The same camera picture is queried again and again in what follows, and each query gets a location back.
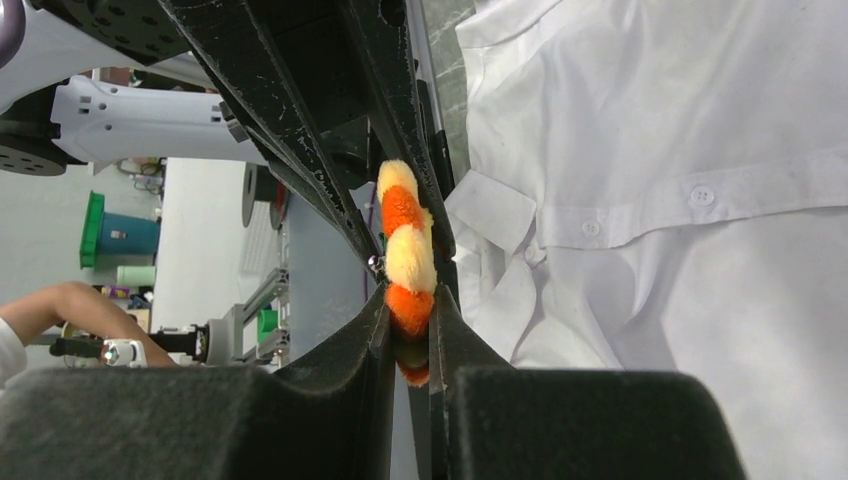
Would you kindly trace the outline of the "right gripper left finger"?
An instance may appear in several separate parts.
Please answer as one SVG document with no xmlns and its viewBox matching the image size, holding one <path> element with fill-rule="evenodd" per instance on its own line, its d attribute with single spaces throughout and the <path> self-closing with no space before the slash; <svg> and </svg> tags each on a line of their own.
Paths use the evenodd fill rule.
<svg viewBox="0 0 848 480">
<path fill-rule="evenodd" d="M 1 398 L 5 479 L 386 479 L 395 367 L 385 290 L 274 372 L 34 370 Z"/>
</svg>

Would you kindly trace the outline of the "white button shirt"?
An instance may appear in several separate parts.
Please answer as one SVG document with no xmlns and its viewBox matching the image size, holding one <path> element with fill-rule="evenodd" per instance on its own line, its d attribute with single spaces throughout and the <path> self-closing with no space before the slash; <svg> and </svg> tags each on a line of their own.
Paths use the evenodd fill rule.
<svg viewBox="0 0 848 480">
<path fill-rule="evenodd" d="M 466 323 L 523 368 L 688 373 L 752 479 L 847 475 L 847 5 L 480 1 Z"/>
</svg>

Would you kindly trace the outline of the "person hand in background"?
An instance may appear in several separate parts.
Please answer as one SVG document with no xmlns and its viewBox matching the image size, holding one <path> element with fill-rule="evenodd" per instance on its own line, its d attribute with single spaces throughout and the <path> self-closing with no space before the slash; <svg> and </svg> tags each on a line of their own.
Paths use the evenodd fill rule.
<svg viewBox="0 0 848 480">
<path fill-rule="evenodd" d="M 1 307 L 1 318 L 23 345 L 32 343 L 53 326 L 65 322 L 103 339 L 141 342 L 150 366 L 176 365 L 131 316 L 82 282 L 64 282 L 14 300 Z"/>
</svg>

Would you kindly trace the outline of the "orange yellow flower brooch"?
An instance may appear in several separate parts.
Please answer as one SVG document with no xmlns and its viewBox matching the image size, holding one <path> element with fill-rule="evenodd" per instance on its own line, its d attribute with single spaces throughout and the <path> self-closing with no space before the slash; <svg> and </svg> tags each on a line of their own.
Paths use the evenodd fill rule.
<svg viewBox="0 0 848 480">
<path fill-rule="evenodd" d="M 422 387 L 430 376 L 428 334 L 437 286 L 433 218 L 419 200 L 415 174 L 402 160 L 381 164 L 376 194 L 386 236 L 384 301 L 393 353 L 406 382 Z"/>
</svg>

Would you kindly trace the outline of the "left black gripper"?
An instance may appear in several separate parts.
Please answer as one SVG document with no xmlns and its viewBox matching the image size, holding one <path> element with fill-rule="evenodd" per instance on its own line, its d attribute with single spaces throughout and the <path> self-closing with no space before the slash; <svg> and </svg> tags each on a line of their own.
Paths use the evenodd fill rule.
<svg viewBox="0 0 848 480">
<path fill-rule="evenodd" d="M 349 190 L 376 180 L 382 147 L 413 170 L 422 204 L 436 206 L 417 79 L 430 85 L 436 125 L 445 130 L 421 1 L 339 1 L 337 10 L 334 1 L 161 6 L 242 128 L 270 153 L 271 173 L 322 215 L 362 264 L 377 246 Z M 434 225 L 434 246 L 439 239 L 452 257 L 452 230 Z"/>
</svg>

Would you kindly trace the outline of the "white sleeved forearm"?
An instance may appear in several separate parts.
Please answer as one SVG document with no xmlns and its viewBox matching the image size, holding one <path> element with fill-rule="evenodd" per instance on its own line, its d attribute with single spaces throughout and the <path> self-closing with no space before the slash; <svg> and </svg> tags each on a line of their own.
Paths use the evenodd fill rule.
<svg viewBox="0 0 848 480">
<path fill-rule="evenodd" d="M 9 323 L 1 319 L 0 325 L 0 385 L 4 389 L 10 379 L 26 369 L 28 360 L 24 344 Z"/>
</svg>

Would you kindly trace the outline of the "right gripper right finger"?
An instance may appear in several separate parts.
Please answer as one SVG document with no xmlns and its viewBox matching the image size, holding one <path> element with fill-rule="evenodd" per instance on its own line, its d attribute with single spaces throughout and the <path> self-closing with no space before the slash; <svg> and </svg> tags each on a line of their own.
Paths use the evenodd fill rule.
<svg viewBox="0 0 848 480">
<path fill-rule="evenodd" d="M 441 286 L 430 320 L 437 479 L 742 479 L 713 396 L 676 372 L 517 369 Z"/>
</svg>

